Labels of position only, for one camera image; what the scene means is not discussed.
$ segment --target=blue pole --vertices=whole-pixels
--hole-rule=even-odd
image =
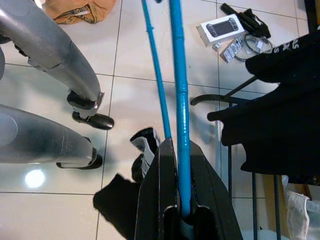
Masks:
[[[191,212],[191,171],[185,38],[180,0],[169,0],[169,7],[176,90],[178,184],[181,198],[181,215],[186,218]]]
[[[168,109],[167,109],[167,103],[166,103],[166,94],[165,94],[164,83],[162,82],[156,42],[153,34],[153,27],[151,25],[146,0],[142,0],[142,7],[143,7],[143,13],[144,13],[144,19],[145,19],[145,25],[146,25],[146,32],[148,33],[151,52],[152,52],[156,83],[158,85],[158,94],[159,94],[160,105],[161,105],[164,136],[166,139],[168,139],[168,138],[171,138],[171,130],[170,130],[170,121],[169,121],[169,115],[168,115]]]

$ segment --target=white tile floor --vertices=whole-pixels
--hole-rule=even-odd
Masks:
[[[187,58],[189,97],[226,93],[250,77],[243,63],[226,64],[218,54],[205,48],[195,26],[223,16],[222,0],[184,0],[183,22]],[[238,11],[252,8],[265,21],[275,45],[308,33],[303,0],[225,0]],[[172,45],[167,1],[148,1],[151,21],[162,67],[173,137],[176,136],[175,90]],[[138,130],[153,126],[161,138],[161,112],[152,57],[141,3],[118,0],[108,18],[96,25],[78,23],[62,26],[78,45],[97,73],[105,99],[102,114],[115,119],[108,133],[79,124],[71,119],[72,108],[65,101],[68,89],[60,82],[27,65],[27,59],[12,43],[2,45],[6,57],[0,81],[0,104],[15,107],[63,124],[90,137],[99,153],[105,155],[104,166],[96,170],[58,169],[54,164],[0,164],[0,239],[2,240],[105,240],[123,239],[94,210],[93,194],[107,185],[119,172],[131,177],[131,165],[139,154],[129,143]],[[256,98],[275,88],[260,81],[238,95]],[[224,103],[201,103],[190,106],[190,135],[199,144],[227,184],[227,149],[221,145],[222,124],[210,123],[208,112],[227,107]],[[242,146],[233,151],[233,205],[239,225],[252,231],[251,174],[240,170],[245,160]],[[43,185],[30,188],[25,183],[28,172],[40,169]],[[258,223],[268,229],[263,180],[257,176]]]

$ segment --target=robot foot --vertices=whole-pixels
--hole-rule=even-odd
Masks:
[[[61,162],[57,162],[56,166],[60,169],[81,169],[81,170],[90,170],[90,169],[100,168],[104,162],[102,156],[97,154],[97,151],[95,148],[93,149],[92,155],[93,155],[92,161],[90,161],[87,166],[72,166],[72,165],[61,163]]]
[[[72,118],[78,123],[88,124],[93,128],[102,130],[110,130],[115,125],[115,121],[111,117],[98,113],[84,119],[80,117],[78,112],[74,111]]]

